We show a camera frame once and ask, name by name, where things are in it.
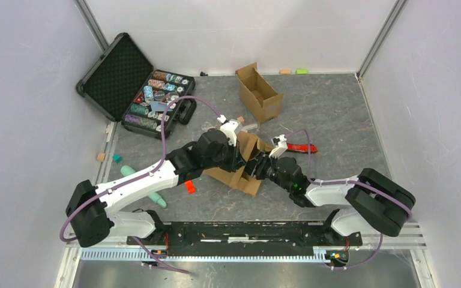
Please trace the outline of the brown cardboard box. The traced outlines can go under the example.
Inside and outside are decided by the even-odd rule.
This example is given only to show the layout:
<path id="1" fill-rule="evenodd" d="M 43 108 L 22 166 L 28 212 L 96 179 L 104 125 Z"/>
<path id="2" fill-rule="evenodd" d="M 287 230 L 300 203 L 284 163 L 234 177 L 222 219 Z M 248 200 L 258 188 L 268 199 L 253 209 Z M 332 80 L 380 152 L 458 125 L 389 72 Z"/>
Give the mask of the brown cardboard box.
<path id="1" fill-rule="evenodd" d="M 270 144 L 266 144 L 259 136 L 253 133 L 240 131 L 237 135 L 240 153 L 245 160 L 250 160 L 259 155 L 260 152 L 272 150 Z M 220 168 L 205 170 L 203 174 L 210 176 L 230 188 L 242 191 L 250 196 L 255 196 L 261 185 L 261 180 L 249 176 L 245 172 L 246 167 L 240 167 L 236 172 L 227 172 Z"/>

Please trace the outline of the red black utility knife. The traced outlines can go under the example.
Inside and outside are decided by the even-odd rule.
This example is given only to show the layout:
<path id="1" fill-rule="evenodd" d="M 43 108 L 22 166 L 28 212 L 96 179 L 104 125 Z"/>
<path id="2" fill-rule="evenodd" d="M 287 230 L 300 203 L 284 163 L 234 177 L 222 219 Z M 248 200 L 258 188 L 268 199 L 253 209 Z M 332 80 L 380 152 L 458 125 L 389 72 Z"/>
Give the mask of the red black utility knife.
<path id="1" fill-rule="evenodd" d="M 317 153 L 318 149 L 315 147 L 314 144 L 292 144 L 292 143 L 287 143 L 287 151 L 289 152 L 295 152 L 295 153 L 303 153 L 303 154 L 308 154 L 308 153 Z"/>

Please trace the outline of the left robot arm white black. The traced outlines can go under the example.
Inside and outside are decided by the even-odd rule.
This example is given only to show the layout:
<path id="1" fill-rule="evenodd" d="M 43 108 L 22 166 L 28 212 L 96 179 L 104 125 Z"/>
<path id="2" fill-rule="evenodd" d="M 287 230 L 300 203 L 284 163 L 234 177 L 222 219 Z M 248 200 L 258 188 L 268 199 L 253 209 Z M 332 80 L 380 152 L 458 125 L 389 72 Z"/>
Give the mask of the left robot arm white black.
<path id="1" fill-rule="evenodd" d="M 204 132 L 197 141 L 174 149 L 160 161 L 121 179 L 92 185 L 84 180 L 68 202 L 60 238 L 91 247 L 111 236 L 137 236 L 149 244 L 164 238 L 164 227 L 154 212 L 122 212 L 127 205 L 167 188 L 197 179 L 209 169 L 234 172 L 246 164 L 237 132 L 224 127 Z"/>

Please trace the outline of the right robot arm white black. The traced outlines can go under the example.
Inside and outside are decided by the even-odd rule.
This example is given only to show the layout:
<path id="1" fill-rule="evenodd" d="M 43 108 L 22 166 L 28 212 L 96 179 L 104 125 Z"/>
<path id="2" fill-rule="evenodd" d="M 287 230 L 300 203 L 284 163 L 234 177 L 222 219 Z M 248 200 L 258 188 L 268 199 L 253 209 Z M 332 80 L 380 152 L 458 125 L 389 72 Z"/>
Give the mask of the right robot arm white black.
<path id="1" fill-rule="evenodd" d="M 247 163 L 245 172 L 275 183 L 300 207 L 339 205 L 322 229 L 331 245 L 355 232 L 397 237 L 416 203 L 408 190 L 372 168 L 350 178 L 323 181 L 306 176 L 292 157 L 273 158 L 262 152 Z"/>

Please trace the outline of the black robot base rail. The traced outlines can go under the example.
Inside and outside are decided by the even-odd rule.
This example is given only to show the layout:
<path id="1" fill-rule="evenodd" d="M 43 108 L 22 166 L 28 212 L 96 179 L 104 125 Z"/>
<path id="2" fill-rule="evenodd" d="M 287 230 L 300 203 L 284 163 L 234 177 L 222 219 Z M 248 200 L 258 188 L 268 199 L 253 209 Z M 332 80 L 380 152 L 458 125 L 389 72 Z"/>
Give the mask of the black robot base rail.
<path id="1" fill-rule="evenodd" d="M 342 236 L 320 221 L 210 221 L 164 223 L 143 245 L 168 256 L 311 256 L 313 248 L 362 245 L 359 232 Z"/>

